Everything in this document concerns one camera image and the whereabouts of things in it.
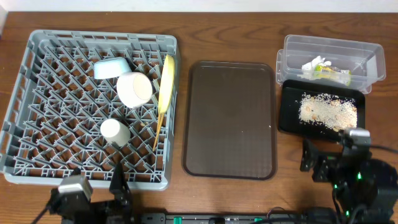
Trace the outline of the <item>pale green cup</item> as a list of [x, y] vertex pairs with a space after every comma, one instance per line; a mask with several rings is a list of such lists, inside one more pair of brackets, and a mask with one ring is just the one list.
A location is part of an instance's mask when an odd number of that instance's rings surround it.
[[100, 133], [108, 143], [115, 143], [119, 147], [123, 147], [131, 138], [129, 128], [113, 118], [101, 123]]

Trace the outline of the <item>green yellow snack wrapper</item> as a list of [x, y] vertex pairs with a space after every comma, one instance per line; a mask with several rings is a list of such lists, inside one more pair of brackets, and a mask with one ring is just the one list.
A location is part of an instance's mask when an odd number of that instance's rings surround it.
[[351, 84], [350, 70], [341, 70], [332, 66], [317, 65], [314, 69], [313, 77], [317, 79], [326, 78], [346, 86]]

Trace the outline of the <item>white pink bowl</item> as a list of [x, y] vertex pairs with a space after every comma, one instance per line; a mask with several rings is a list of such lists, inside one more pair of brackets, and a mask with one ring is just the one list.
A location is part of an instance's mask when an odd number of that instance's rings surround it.
[[152, 84], [140, 72], [122, 74], [117, 81], [116, 90], [121, 102], [128, 108], [137, 108], [149, 102], [152, 97]]

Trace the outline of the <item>yellow plate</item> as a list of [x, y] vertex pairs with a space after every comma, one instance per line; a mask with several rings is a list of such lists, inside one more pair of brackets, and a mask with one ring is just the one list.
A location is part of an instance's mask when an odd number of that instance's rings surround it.
[[161, 83], [159, 89], [158, 113], [167, 112], [172, 97], [172, 89], [175, 78], [175, 60], [172, 56], [166, 55], [162, 69]]

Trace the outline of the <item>light blue bowl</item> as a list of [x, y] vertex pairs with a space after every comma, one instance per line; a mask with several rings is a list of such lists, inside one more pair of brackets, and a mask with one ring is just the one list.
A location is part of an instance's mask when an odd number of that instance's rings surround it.
[[94, 79], [103, 80], [131, 72], [127, 60], [123, 57], [107, 58], [94, 64]]

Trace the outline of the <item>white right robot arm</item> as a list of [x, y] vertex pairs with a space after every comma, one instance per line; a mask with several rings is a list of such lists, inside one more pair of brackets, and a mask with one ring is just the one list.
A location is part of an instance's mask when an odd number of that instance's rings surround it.
[[397, 202], [397, 169], [373, 159], [372, 145], [342, 140], [341, 152], [320, 151], [303, 140], [302, 172], [332, 185], [337, 223], [392, 223]]

